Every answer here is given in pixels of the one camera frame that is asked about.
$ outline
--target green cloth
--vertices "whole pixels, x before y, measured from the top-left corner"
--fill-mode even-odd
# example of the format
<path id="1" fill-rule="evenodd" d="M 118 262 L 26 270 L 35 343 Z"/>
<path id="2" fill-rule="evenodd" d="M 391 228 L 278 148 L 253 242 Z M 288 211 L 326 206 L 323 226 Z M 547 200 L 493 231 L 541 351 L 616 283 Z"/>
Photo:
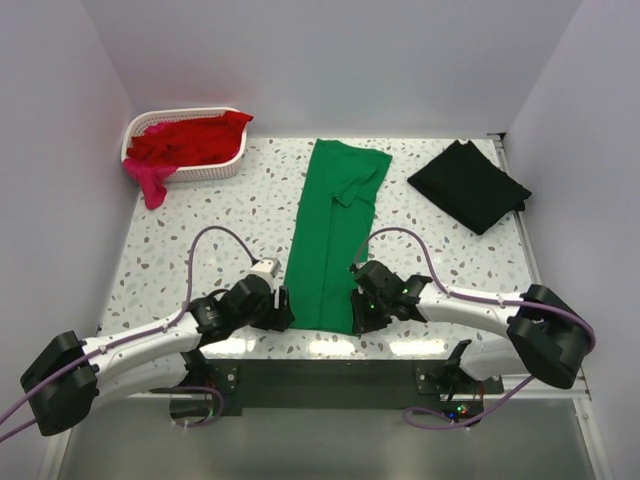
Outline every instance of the green cloth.
<path id="1" fill-rule="evenodd" d="M 318 140 L 300 197 L 284 283 L 293 328 L 351 333 L 348 268 L 371 230 L 376 193 L 391 155 L 335 140 Z M 364 251 L 361 261 L 368 252 Z"/>

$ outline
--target speckled tabletop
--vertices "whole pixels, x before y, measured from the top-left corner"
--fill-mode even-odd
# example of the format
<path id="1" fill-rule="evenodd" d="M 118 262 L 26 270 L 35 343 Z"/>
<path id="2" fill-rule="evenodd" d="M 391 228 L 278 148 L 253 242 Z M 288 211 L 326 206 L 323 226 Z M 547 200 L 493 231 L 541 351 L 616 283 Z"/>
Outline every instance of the speckled tabletop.
<path id="1" fill-rule="evenodd" d="M 373 228 L 403 226 L 426 241 L 441 279 L 450 285 L 495 292 L 523 291 L 531 284 L 513 214 L 478 236 L 443 213 L 406 182 L 452 139 L 340 139 L 393 155 L 378 192 Z M 202 228 L 218 224 L 244 238 L 254 255 L 276 256 L 282 283 L 300 192 L 315 139 L 249 138 L 238 175 L 225 180 L 168 185 L 165 203 L 154 211 L 140 195 L 101 323 L 101 335 L 118 333 L 179 309 L 185 295 L 187 250 Z M 496 165 L 491 140 L 474 140 Z M 428 273 L 416 242 L 401 234 L 371 243 L 378 258 L 402 277 Z M 229 287 L 249 267 L 240 247 L 221 232 L 200 241 L 195 256 L 194 296 Z M 360 337 L 290 329 L 264 332 L 250 327 L 203 348 L 207 357 L 247 359 L 440 359 L 458 341 L 483 341 L 491 334 L 446 323 L 394 321 Z"/>

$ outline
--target black cloth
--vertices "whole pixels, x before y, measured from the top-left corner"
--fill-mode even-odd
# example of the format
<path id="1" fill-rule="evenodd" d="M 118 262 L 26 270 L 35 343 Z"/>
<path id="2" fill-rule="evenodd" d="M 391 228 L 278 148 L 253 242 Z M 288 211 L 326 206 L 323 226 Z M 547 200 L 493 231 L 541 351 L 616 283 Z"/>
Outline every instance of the black cloth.
<path id="1" fill-rule="evenodd" d="M 531 196 L 473 142 L 454 142 L 408 182 L 478 235 L 510 210 L 524 210 L 524 200 Z"/>

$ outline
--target red fabric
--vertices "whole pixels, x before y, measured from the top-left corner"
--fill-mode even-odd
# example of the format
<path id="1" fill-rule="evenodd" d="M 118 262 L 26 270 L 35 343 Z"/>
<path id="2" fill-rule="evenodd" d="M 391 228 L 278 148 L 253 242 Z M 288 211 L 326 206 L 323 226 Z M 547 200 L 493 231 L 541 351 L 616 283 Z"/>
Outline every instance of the red fabric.
<path id="1" fill-rule="evenodd" d="M 219 165 L 240 150 L 242 132 L 251 115 L 225 112 L 210 118 L 160 123 L 132 137 L 124 168 L 140 184 L 145 205 L 158 208 L 167 189 L 162 182 L 179 167 Z"/>

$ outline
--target plastic basket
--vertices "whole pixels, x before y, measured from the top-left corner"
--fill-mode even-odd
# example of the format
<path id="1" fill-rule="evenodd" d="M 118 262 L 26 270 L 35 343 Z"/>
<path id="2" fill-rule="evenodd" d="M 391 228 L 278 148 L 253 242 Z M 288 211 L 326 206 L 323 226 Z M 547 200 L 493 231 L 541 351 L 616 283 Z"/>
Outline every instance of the plastic basket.
<path id="1" fill-rule="evenodd" d="M 147 112 L 136 117 L 127 128 L 122 144 L 122 161 L 127 158 L 127 149 L 131 146 L 131 137 L 142 135 L 147 127 L 156 125 L 161 122 L 177 122 L 179 120 L 188 120 L 191 118 L 217 117 L 224 112 L 237 112 L 235 108 L 217 107 L 217 108 L 183 108 L 177 110 L 158 110 L 156 112 Z M 165 182 L 196 182 L 199 180 L 216 180 L 221 178 L 233 177 L 238 173 L 240 164 L 242 163 L 242 154 L 247 143 L 247 128 L 242 132 L 240 140 L 240 148 L 235 157 L 226 163 L 219 165 L 203 165 L 197 167 L 180 167 L 176 172 L 166 178 Z"/>

